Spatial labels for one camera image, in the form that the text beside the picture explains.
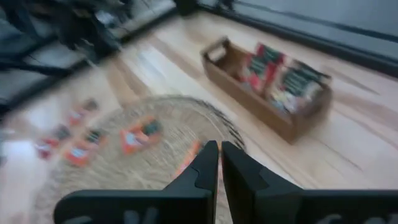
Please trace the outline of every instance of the wooden tray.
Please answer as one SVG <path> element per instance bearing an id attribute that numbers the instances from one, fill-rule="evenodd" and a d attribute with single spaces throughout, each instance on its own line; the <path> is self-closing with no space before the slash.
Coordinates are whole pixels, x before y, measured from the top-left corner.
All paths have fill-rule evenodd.
<path id="1" fill-rule="evenodd" d="M 221 56 L 210 57 L 210 54 L 220 51 L 223 51 Z M 324 90 L 305 108 L 295 114 L 282 113 L 259 95 L 245 90 L 234 79 L 240 72 L 242 62 L 248 53 L 232 44 L 227 37 L 223 37 L 201 52 L 206 75 L 229 96 L 292 144 L 325 117 L 330 107 L 332 91 L 329 86 L 323 85 Z"/>

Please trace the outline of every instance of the crate handle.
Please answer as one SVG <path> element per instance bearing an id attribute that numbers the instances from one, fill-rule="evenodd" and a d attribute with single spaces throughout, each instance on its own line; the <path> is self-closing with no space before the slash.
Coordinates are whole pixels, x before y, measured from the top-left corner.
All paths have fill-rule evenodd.
<path id="1" fill-rule="evenodd" d="M 317 114 L 318 112 L 320 112 L 323 108 L 323 105 L 316 105 L 313 108 L 311 108 L 310 110 L 308 110 L 305 114 L 304 117 L 305 118 L 309 118 L 314 116 L 315 114 Z"/>
<path id="2" fill-rule="evenodd" d="M 227 49 L 229 46 L 229 43 L 230 42 L 229 42 L 228 37 L 224 36 L 224 37 L 218 39 L 215 43 L 212 43 L 210 46 L 203 49 L 200 53 L 202 54 L 203 58 L 205 58 L 208 61 L 211 61 L 211 59 L 209 57 L 209 53 L 211 53 L 212 51 L 214 51 L 220 47 Z"/>

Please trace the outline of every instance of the jute rug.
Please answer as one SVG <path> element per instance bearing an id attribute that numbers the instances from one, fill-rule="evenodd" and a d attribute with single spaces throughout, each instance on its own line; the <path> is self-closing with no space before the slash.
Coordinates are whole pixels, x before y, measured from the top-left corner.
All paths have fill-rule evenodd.
<path id="1" fill-rule="evenodd" d="M 161 123 L 161 141 L 126 156 L 121 150 L 119 130 L 142 116 L 154 115 Z M 108 133 L 108 142 L 86 167 L 61 161 L 40 190 L 32 211 L 36 224 L 53 223 L 55 204 L 66 194 L 81 189 L 163 189 L 172 181 L 195 139 L 231 141 L 245 149 L 232 122 L 210 104 L 193 98 L 167 96 L 149 98 L 115 111 L 95 128 Z M 232 223 L 224 184 L 220 178 L 216 223 Z"/>

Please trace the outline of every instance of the wooden floor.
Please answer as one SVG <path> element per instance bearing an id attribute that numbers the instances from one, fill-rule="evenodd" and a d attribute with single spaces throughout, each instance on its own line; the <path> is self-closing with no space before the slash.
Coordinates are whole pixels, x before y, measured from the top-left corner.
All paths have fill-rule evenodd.
<path id="1" fill-rule="evenodd" d="M 291 146 L 206 78 L 199 51 L 223 35 L 247 50 L 257 41 L 333 78 L 329 118 Z M 398 188 L 398 82 L 301 45 L 206 13 L 176 18 L 127 45 L 117 56 L 65 81 L 8 117 L 0 169 L 0 222 L 28 223 L 35 192 L 54 161 L 37 158 L 40 134 L 64 122 L 89 97 L 99 116 L 150 95 L 182 94 L 214 104 L 237 125 L 248 154 L 308 189 Z"/>

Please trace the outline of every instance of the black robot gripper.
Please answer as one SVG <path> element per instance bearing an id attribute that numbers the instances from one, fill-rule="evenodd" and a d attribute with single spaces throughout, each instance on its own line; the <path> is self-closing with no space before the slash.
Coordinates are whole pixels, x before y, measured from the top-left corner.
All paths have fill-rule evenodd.
<path id="1" fill-rule="evenodd" d="M 209 141 L 163 190 L 81 190 L 59 201 L 56 224 L 215 222 L 219 150 Z M 223 179 L 234 224 L 398 223 L 396 190 L 305 190 L 230 142 Z"/>

